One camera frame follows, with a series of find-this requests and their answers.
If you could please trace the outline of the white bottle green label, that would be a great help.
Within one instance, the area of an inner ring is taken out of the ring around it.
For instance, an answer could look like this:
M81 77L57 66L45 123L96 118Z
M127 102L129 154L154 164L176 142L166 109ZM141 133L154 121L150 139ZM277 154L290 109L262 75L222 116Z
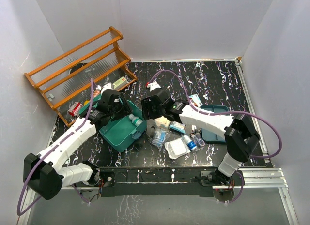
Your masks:
M130 114L129 119L137 127L140 126L141 123L143 123L143 120L140 119L138 116L135 116L134 114Z

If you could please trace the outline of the beige gauze roll pack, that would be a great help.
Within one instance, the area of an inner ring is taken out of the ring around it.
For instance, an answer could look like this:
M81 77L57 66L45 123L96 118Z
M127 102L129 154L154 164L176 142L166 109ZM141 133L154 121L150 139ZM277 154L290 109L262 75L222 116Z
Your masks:
M168 129L169 125L170 125L171 121L168 120L166 117L161 116L157 119L155 119L155 125L158 128L162 128L162 129Z

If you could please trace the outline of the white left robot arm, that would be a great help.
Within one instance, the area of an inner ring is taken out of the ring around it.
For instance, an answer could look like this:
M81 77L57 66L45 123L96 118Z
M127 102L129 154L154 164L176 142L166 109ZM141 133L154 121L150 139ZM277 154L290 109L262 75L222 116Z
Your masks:
M88 110L81 113L75 123L52 145L38 154L30 153L24 159L24 184L45 200L58 194L62 187L79 182L90 186L100 180L99 168L85 161L63 167L66 160L90 137L109 122L132 113L124 95L115 90L105 90L99 100L90 102Z

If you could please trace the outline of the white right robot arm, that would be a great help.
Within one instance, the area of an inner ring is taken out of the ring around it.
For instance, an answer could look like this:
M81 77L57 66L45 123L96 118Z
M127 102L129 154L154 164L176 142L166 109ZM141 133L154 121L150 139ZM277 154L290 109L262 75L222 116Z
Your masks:
M145 120L164 116L169 121L195 125L225 139L227 153L216 170L208 175L210 182L226 185L241 164L248 161L260 141L253 122L244 114L216 115L184 100L174 100L163 89L156 88L141 100Z

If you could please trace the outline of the blue white swab bag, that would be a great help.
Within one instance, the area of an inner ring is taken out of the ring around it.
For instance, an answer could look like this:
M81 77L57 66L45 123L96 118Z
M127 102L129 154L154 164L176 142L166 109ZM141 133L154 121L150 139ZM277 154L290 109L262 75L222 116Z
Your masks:
M185 134L186 133L185 132L185 126L186 125L183 124L183 123L178 123L176 121L173 121L173 122L170 123L169 129L173 130L173 131L176 131L176 132L179 132L181 134Z

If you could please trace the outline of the teal plastic medicine box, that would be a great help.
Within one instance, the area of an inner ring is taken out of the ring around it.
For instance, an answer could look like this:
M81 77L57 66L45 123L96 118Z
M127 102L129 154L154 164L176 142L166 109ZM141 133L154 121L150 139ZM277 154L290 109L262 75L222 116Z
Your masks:
M115 120L113 110L108 113L99 106L98 100L94 101L88 120L95 125L96 133L118 152L124 152L147 128L145 120L135 124L129 115Z

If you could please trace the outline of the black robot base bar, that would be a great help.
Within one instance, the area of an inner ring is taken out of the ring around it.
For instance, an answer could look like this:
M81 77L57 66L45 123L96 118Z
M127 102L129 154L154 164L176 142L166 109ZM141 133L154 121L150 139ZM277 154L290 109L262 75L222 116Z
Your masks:
M77 184L82 190L94 188L101 197L125 195L198 195L213 197L214 190L228 191L244 186L241 172L225 180L215 177L215 168L101 168L90 182Z

